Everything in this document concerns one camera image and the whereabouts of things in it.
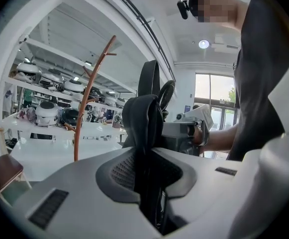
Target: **black t-shirt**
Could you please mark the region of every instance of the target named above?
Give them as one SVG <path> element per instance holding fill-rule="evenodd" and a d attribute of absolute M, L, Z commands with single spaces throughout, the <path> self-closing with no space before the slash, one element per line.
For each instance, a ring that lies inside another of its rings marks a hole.
<path fill-rule="evenodd" d="M 262 148 L 284 132 L 268 95 L 289 68 L 289 26 L 271 0 L 251 0 L 241 30 L 241 50 L 234 70 L 240 120 L 230 160 Z"/>

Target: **person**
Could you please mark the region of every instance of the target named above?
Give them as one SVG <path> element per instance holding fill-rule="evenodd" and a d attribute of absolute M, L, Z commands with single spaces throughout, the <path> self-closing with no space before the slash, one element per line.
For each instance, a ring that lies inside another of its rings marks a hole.
<path fill-rule="evenodd" d="M 203 151 L 230 150 L 227 159 L 242 161 L 284 132 L 268 99 L 289 68 L 289 20 L 274 0 L 190 0 L 199 22 L 214 22 L 241 34 L 241 50 L 234 69 L 239 123 L 228 130 L 212 131 Z M 201 143 L 201 131 L 194 134 Z"/>
<path fill-rule="evenodd" d="M 16 75 L 16 71 L 11 71 L 9 77 L 13 78 Z M 3 119 L 8 117 L 14 106 L 14 103 L 17 102 L 17 86 L 11 83 L 6 82 L 4 87 L 4 97 L 3 97 Z"/>
<path fill-rule="evenodd" d="M 23 104 L 24 108 L 28 108 L 31 106 L 32 96 L 33 96 L 32 90 L 28 90 L 28 89 L 24 90 L 24 104 Z"/>

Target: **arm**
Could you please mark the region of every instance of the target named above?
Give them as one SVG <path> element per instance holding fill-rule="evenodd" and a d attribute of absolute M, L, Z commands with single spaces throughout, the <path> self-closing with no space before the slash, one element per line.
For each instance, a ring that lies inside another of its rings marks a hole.
<path fill-rule="evenodd" d="M 220 151 L 230 150 L 233 146 L 238 124 L 235 124 L 228 130 L 212 131 L 209 133 L 208 143 L 203 146 L 202 152 L 204 151 Z M 196 130 L 194 134 L 194 142 L 196 144 L 201 143 L 201 131 Z"/>

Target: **showroom shelf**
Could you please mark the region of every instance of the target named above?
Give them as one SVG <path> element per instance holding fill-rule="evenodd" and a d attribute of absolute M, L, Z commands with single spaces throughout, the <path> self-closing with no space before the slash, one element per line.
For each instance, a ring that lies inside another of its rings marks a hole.
<path fill-rule="evenodd" d="M 81 101 L 75 99 L 73 96 L 69 96 L 69 95 L 66 95 L 66 94 L 63 94 L 63 93 L 60 93 L 60 92 L 57 92 L 57 91 L 50 91 L 50 90 L 45 89 L 45 88 L 43 88 L 41 86 L 29 84 L 27 82 L 22 82 L 20 80 L 16 80 L 16 79 L 13 79 L 13 78 L 10 78 L 10 77 L 7 77 L 5 79 L 5 82 L 8 82 L 8 83 L 23 87 L 25 89 L 33 90 L 33 91 L 36 91 L 36 92 L 39 92 L 39 93 L 43 93 L 43 94 L 46 94 L 46 95 L 50 95 L 50 96 L 53 96 L 53 97 L 62 98 L 62 99 L 65 99 L 65 100 L 78 102 L 78 103 L 81 102 Z M 103 105 L 103 104 L 99 104 L 99 103 L 95 103 L 95 102 L 88 103 L 87 105 L 94 106 L 94 107 L 105 108 L 105 109 L 109 109 L 109 110 L 117 111 L 117 112 L 121 112 L 122 111 L 122 109 L 120 109 L 120 108 L 107 106 L 107 105 Z"/>
<path fill-rule="evenodd" d="M 121 149 L 112 140 L 81 140 L 79 160 Z M 22 164 L 29 181 L 42 181 L 60 168 L 74 162 L 72 140 L 39 140 L 21 138 L 11 155 Z"/>
<path fill-rule="evenodd" d="M 55 135 L 62 139 L 72 139 L 74 132 L 66 130 L 55 125 L 52 126 L 37 126 L 26 119 L 17 119 L 16 114 L 12 114 L 4 118 L 0 124 L 4 129 L 14 129 L 26 133 L 38 133 L 46 135 Z M 112 124 L 104 125 L 102 123 L 83 122 L 81 128 L 81 137 L 96 137 L 96 136 L 118 136 L 126 134 L 124 129 L 113 128 Z"/>

